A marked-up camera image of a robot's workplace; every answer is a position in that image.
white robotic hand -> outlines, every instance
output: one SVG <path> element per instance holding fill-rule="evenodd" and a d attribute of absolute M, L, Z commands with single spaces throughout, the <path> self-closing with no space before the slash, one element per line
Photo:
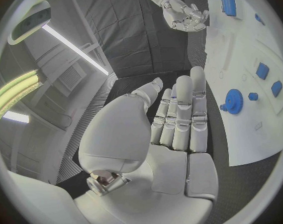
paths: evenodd
<path fill-rule="evenodd" d="M 164 18 L 173 29 L 193 32 L 206 28 L 204 23 L 209 12 L 201 13 L 195 4 L 188 7 L 182 0 L 164 0 L 162 7 Z"/>
<path fill-rule="evenodd" d="M 201 13 L 195 4 L 187 6 L 182 0 L 151 0 L 163 8 L 164 18 L 172 29 L 193 32 L 206 28 L 207 10 Z"/>

light fixture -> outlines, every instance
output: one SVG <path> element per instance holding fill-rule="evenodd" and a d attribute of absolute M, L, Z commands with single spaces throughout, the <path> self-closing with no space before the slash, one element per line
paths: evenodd
<path fill-rule="evenodd" d="M 14 104 L 42 85 L 36 73 L 37 70 L 30 71 L 0 89 L 0 119 Z"/>
<path fill-rule="evenodd" d="M 105 70 L 102 66 L 100 66 L 96 61 L 94 61 L 91 57 L 89 57 L 87 54 L 85 54 L 82 50 L 80 50 L 78 47 L 76 47 L 74 44 L 72 44 L 70 41 L 68 41 L 66 38 L 64 38 L 61 34 L 59 34 L 57 31 L 52 29 L 47 24 L 42 26 L 46 31 L 48 31 L 51 35 L 56 37 L 58 40 L 60 40 L 62 43 L 70 47 L 73 51 L 75 51 L 78 55 L 82 56 L 85 60 L 90 62 L 93 66 L 98 68 L 100 71 L 102 71 L 105 75 L 108 76 L 108 71 Z"/>
<path fill-rule="evenodd" d="M 7 111 L 4 116 L 4 118 L 8 118 L 11 120 L 19 121 L 22 123 L 29 123 L 29 116 L 25 114 L 15 113 L 12 111 Z"/>

blue gear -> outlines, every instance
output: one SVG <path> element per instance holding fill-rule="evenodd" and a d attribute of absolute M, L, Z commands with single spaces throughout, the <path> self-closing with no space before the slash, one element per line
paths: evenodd
<path fill-rule="evenodd" d="M 243 96 L 239 90 L 230 90 L 225 99 L 225 104 L 222 105 L 223 111 L 228 111 L 231 114 L 238 114 L 243 108 Z"/>

fluorescent light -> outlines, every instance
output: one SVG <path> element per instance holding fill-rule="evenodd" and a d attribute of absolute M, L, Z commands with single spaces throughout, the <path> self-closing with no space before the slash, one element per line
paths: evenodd
<path fill-rule="evenodd" d="M 3 117 L 11 119 L 11 120 L 15 120 L 15 121 L 23 122 L 23 123 L 29 123 L 29 116 L 28 115 L 15 113 L 15 112 L 12 112 L 12 111 L 6 112 Z"/>
<path fill-rule="evenodd" d="M 100 71 L 102 71 L 105 75 L 108 76 L 108 71 L 105 70 L 102 66 L 100 66 L 96 61 L 94 61 L 91 57 L 89 57 L 87 54 L 85 54 L 82 50 L 80 50 L 78 47 L 73 45 L 70 41 L 68 41 L 66 38 L 64 38 L 61 34 L 56 32 L 54 29 L 52 29 L 47 24 L 42 26 L 46 31 L 48 31 L 51 35 L 59 39 L 62 43 L 70 47 L 73 51 L 75 51 L 78 55 L 82 56 L 84 59 L 86 59 L 88 62 L 90 62 L 93 66 L 98 68 Z"/>

